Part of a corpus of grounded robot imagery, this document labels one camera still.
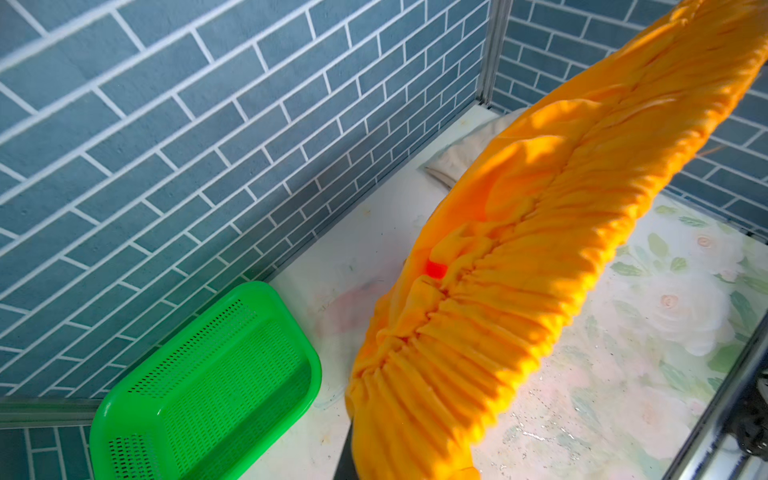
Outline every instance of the floral countertop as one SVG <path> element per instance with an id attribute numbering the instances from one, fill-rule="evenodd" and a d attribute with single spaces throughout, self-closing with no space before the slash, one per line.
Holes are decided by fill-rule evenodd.
<path id="1" fill-rule="evenodd" d="M 768 308 L 768 246 L 659 196 L 474 451 L 483 479 L 661 478 Z"/>

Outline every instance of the gathered fabric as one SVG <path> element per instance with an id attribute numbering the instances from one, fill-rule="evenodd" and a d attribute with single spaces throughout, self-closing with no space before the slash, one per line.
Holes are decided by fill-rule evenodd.
<path id="1" fill-rule="evenodd" d="M 346 391 L 362 480 L 480 478 L 470 445 L 744 96 L 767 29 L 765 0 L 686 0 L 490 143 L 376 304 Z"/>

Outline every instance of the yellow sleeve cover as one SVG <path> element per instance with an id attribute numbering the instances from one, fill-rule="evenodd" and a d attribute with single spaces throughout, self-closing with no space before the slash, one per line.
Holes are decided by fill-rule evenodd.
<path id="1" fill-rule="evenodd" d="M 346 406 L 362 480 L 479 478 L 478 442 L 768 55 L 766 0 L 687 0 L 491 142 L 377 304 Z"/>

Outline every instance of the orange fabric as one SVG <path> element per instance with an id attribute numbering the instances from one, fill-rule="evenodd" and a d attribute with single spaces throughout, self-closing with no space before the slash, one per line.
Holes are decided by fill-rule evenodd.
<path id="1" fill-rule="evenodd" d="M 469 446 L 766 61 L 767 8 L 685 1 L 491 142 L 376 305 L 346 393 L 362 480 L 479 478 Z"/>

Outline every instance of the tile wall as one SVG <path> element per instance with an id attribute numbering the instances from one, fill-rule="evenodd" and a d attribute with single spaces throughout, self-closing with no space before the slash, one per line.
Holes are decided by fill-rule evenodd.
<path id="1" fill-rule="evenodd" d="M 0 0 L 0 396 L 102 398 L 285 267 L 474 100 L 488 3 Z M 0 430 L 3 478 L 87 440 Z"/>
<path id="2" fill-rule="evenodd" d="M 654 0 L 512 0 L 492 104 L 532 105 L 666 14 Z M 667 188 L 768 239 L 768 69 Z"/>

